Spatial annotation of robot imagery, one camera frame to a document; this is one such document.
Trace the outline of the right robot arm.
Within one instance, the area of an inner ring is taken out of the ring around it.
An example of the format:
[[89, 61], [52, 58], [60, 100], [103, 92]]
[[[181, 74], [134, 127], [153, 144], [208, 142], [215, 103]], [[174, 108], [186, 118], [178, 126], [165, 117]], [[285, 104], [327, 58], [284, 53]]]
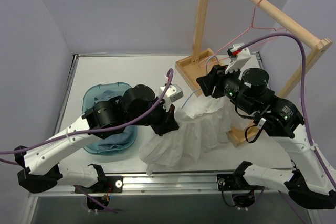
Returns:
[[292, 170], [260, 167], [243, 161], [233, 172], [236, 187], [247, 190], [253, 186], [268, 187], [289, 195], [306, 209], [334, 209], [335, 188], [320, 163], [320, 154], [309, 144], [303, 116], [290, 101], [275, 95], [267, 87], [269, 75], [260, 68], [226, 73], [228, 66], [215, 65], [196, 79], [205, 96], [226, 96], [244, 119], [253, 121], [258, 129], [250, 140], [256, 142], [262, 132], [273, 138], [288, 153]]

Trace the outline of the white garment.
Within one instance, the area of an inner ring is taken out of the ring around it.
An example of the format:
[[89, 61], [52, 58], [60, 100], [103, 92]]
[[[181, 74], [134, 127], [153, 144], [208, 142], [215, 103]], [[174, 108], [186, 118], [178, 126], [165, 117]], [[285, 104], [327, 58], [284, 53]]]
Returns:
[[152, 134], [139, 149], [139, 158], [151, 175], [157, 166], [174, 167], [183, 155], [197, 161], [201, 154], [229, 142], [231, 129], [229, 100], [200, 95], [177, 108], [174, 113], [179, 129], [158, 136]]

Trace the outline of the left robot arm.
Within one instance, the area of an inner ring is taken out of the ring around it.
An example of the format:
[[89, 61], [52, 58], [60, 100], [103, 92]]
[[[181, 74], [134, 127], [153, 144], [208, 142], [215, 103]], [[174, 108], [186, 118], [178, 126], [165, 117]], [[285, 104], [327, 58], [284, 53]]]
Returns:
[[102, 166], [72, 166], [64, 159], [89, 144], [122, 133], [128, 126], [150, 126], [159, 136], [178, 130], [173, 102], [182, 96], [182, 89], [175, 84], [160, 87], [159, 96], [148, 86], [138, 84], [124, 95], [96, 103], [42, 146], [28, 151], [24, 146], [15, 149], [15, 161], [23, 168], [17, 174], [19, 185], [32, 194], [57, 185], [78, 185], [88, 192], [102, 192], [108, 184]]

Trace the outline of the blue denim skirt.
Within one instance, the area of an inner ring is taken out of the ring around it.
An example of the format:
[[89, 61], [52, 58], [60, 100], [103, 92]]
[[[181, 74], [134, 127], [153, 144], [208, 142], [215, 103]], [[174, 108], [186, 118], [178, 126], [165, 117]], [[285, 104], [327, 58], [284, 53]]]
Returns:
[[[108, 101], [117, 96], [122, 96], [123, 94], [124, 91], [106, 90], [94, 98], [94, 103], [97, 104], [98, 102]], [[108, 138], [99, 142], [98, 150], [106, 151], [106, 150], [123, 149], [136, 139], [136, 131], [137, 131], [136, 126], [128, 126], [122, 133], [111, 135]]]

